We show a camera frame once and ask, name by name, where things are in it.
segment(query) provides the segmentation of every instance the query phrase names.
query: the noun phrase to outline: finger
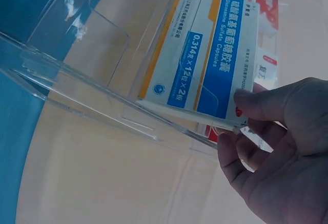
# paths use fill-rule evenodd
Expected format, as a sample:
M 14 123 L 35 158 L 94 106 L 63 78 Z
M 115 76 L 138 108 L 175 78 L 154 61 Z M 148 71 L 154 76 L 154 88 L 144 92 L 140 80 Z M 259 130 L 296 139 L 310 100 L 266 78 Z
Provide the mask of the finger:
M 241 195 L 247 179 L 252 175 L 241 163 L 233 138 L 235 135 L 221 133 L 217 151 L 220 166 L 230 185 Z
M 243 113 L 255 120 L 279 121 L 284 124 L 284 109 L 293 92 L 302 84 L 297 82 L 271 91 L 251 93 L 239 89 L 234 101 Z
M 287 130 L 273 121 L 248 120 L 250 129 L 275 149 L 276 145 L 286 135 Z
M 253 92 L 254 93 L 259 93 L 259 92 L 264 92 L 267 91 L 267 89 L 263 86 L 261 86 L 260 84 L 254 83 L 253 86 Z
M 249 138 L 242 135 L 236 140 L 236 148 L 239 158 L 250 166 L 253 170 L 257 170 L 270 155 L 269 152 L 261 150 Z

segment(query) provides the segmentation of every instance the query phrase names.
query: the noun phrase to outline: transparent plastic shelf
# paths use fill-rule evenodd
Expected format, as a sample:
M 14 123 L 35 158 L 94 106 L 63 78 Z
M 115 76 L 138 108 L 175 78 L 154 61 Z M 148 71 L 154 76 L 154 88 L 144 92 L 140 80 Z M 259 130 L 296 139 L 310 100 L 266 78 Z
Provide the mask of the transparent plastic shelf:
M 216 157 L 216 145 L 199 133 L 198 123 L 136 102 L 162 29 L 171 22 L 174 0 L 43 1 L 26 39 L 0 32 L 3 73 L 32 95 L 77 115 Z M 276 53 L 276 37 L 260 35 L 259 46 Z M 212 101 L 216 109 L 215 95 Z

